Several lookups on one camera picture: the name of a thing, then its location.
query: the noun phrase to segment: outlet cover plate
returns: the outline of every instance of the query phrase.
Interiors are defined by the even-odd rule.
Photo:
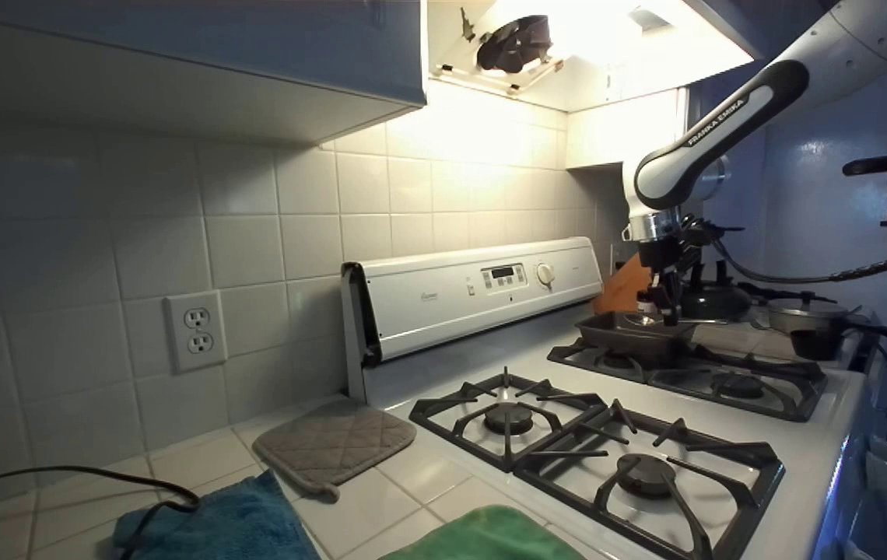
[[[165,298],[172,366],[202,371],[228,362],[221,292],[184,292]]]

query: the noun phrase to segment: teal cloth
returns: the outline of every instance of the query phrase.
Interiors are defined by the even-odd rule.
[[[513,506],[480,506],[384,560],[581,560],[567,542]]]
[[[113,545],[122,551],[145,512],[117,519]],[[161,506],[140,537],[137,560],[317,560],[295,512],[270,472],[241,481],[199,501],[195,515]]]

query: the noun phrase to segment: burner grate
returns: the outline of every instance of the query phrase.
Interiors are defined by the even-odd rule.
[[[727,359],[705,349],[693,349],[665,366],[646,366],[633,359],[605,355],[604,349],[579,340],[572,345],[551,349],[548,362],[792,424],[807,424],[812,418],[823,390],[818,365],[775,365],[749,355]]]
[[[563,421],[542,409],[551,403],[572,418]],[[548,436],[513,452],[511,438],[516,427],[521,431],[521,418],[545,424]],[[665,560],[741,556],[784,476],[777,456],[764,441],[724,441],[692,431],[684,421],[665,424],[629,411],[619,400],[604,406],[598,396],[560,392],[551,384],[532,384],[507,371],[484,384],[463,384],[440,400],[420,400],[409,421]],[[467,436],[467,427],[477,424],[491,424],[484,432],[504,441],[500,452],[487,452]],[[612,463],[612,469],[601,476],[587,462]],[[595,481],[595,485],[572,485],[569,476]],[[679,476],[705,481],[724,491],[730,519],[717,537],[699,519],[698,501],[687,501]],[[679,545],[617,515],[611,503],[619,491],[631,496],[631,501],[656,503],[651,512],[673,512],[669,518],[682,519],[692,545]]]
[[[569,415],[563,424],[560,415],[545,411],[539,406],[520,403],[521,396],[532,396],[539,406],[556,406]],[[467,411],[458,421],[444,421],[447,411],[477,406],[487,400],[484,409]],[[497,469],[511,469],[520,456],[530,456],[545,445],[545,438],[556,436],[563,427],[581,424],[586,418],[604,411],[604,403],[598,396],[576,396],[560,392],[548,380],[532,384],[521,377],[497,375],[484,384],[463,384],[458,392],[440,400],[420,400],[409,411],[409,421],[425,427],[429,432],[440,436],[444,441],[460,445],[463,452],[487,462]],[[513,448],[513,436],[521,436],[532,431],[532,421],[542,418],[548,436],[539,441]],[[467,436],[467,427],[483,424],[487,432],[500,436],[500,452],[491,452]]]
[[[576,489],[567,489],[560,481],[569,469],[579,469],[586,463],[586,458],[604,458],[604,441],[619,441],[619,432],[651,432],[653,436],[653,448],[659,448],[662,441],[676,441],[684,452],[705,452],[715,456],[722,462],[730,463],[742,463],[749,469],[757,469],[757,481],[747,485],[741,481],[722,476],[715,469],[698,467],[692,462],[682,458],[669,458],[669,456],[619,456],[617,458],[617,469],[601,482],[601,489],[595,496],[581,496]],[[749,545],[752,530],[759,526],[761,512],[769,506],[784,467],[777,462],[777,456],[761,445],[761,441],[722,441],[711,438],[705,432],[693,432],[687,431],[684,421],[676,424],[662,424],[656,418],[643,418],[633,411],[626,411],[619,403],[612,409],[605,409],[598,418],[587,418],[579,427],[569,427],[560,432],[556,441],[551,441],[545,452],[530,456],[516,463],[513,469],[520,481],[532,482],[536,489],[555,496],[556,501],[576,506],[579,515],[598,519],[601,526],[611,526],[617,533],[623,533],[626,540],[637,542],[640,549],[665,556],[665,560],[730,560],[741,556],[742,549]],[[722,485],[727,491],[727,499],[733,501],[733,518],[727,519],[724,533],[711,542],[699,523],[699,518],[693,515],[693,506],[687,503],[687,499],[682,496],[682,489],[676,485],[676,476],[687,472],[687,476],[703,476],[711,481],[715,485]],[[643,501],[669,501],[687,533],[692,533],[692,551],[665,542],[662,537],[646,533],[643,526],[631,523],[629,518],[612,515],[611,496],[623,489],[631,491],[633,499]]]

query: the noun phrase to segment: black burner cap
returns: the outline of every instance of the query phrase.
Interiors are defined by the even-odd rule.
[[[653,456],[623,456],[617,469],[623,472],[619,485],[626,491],[646,499],[646,501],[673,499],[676,472],[665,462]]]
[[[532,411],[521,409],[521,406],[513,406],[513,403],[500,403],[495,406],[491,411],[483,415],[483,427],[491,431],[491,432],[511,432],[511,436],[520,436],[520,432],[530,432],[532,431]]]
[[[708,385],[730,400],[761,400],[761,380],[747,375],[711,375]]]

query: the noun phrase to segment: pot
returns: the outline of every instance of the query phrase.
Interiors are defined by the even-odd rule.
[[[629,355],[643,366],[673,365],[687,353],[692,323],[659,323],[643,315],[598,315],[579,323],[581,342],[611,355]]]
[[[868,323],[860,315],[828,298],[784,298],[769,301],[769,328],[789,336],[799,359],[830,362],[838,359],[847,329],[887,336],[887,328]]]

